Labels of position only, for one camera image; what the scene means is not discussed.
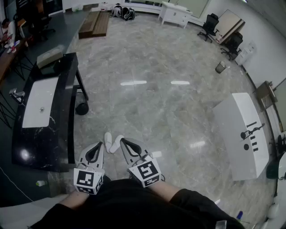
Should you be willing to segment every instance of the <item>small bottle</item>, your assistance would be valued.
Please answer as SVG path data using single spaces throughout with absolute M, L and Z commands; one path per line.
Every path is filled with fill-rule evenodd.
M 39 186 L 39 187 L 41 187 L 41 186 L 46 185 L 47 183 L 48 183 L 47 181 L 37 181 L 37 182 L 36 182 L 36 185 Z
M 217 43 L 220 43 L 220 41 L 222 40 L 222 38 L 223 38 L 223 36 L 220 34 L 220 35 L 219 35 L 219 38 L 216 39 L 216 42 L 217 42 Z

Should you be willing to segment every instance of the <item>backpack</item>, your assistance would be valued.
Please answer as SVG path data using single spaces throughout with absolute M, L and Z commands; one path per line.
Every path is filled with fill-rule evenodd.
M 122 17 L 122 7 L 119 3 L 117 3 L 116 6 L 113 7 L 109 17 Z
M 135 19 L 135 10 L 131 8 L 124 7 L 122 9 L 122 17 L 125 21 L 134 20 Z

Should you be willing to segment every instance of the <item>white slipper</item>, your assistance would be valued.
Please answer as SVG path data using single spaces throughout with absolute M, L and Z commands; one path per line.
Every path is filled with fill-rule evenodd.
M 109 153 L 109 150 L 112 146 L 112 136 L 109 132 L 106 132 L 104 134 L 104 143 L 105 143 L 106 151 Z
M 118 135 L 113 143 L 113 145 L 111 146 L 109 152 L 110 153 L 115 153 L 115 151 L 120 147 L 120 140 L 121 138 L 124 138 L 123 135 Z

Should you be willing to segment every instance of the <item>trash can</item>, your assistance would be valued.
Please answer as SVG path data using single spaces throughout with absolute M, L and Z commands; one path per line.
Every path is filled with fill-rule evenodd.
M 223 61 L 221 61 L 218 66 L 216 66 L 215 71 L 220 74 L 224 71 L 224 69 L 226 69 L 226 65 Z

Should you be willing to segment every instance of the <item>black cable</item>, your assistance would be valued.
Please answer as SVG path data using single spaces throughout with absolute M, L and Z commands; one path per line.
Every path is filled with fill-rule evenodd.
M 161 179 L 161 181 L 166 182 L 166 178 L 165 178 L 165 176 L 164 176 L 163 174 L 161 174 L 161 175 L 162 175 L 162 177 L 164 177 L 164 180 L 163 180 L 163 179 Z
M 127 170 L 127 172 L 129 173 L 129 179 L 132 178 L 132 173 L 130 171 Z

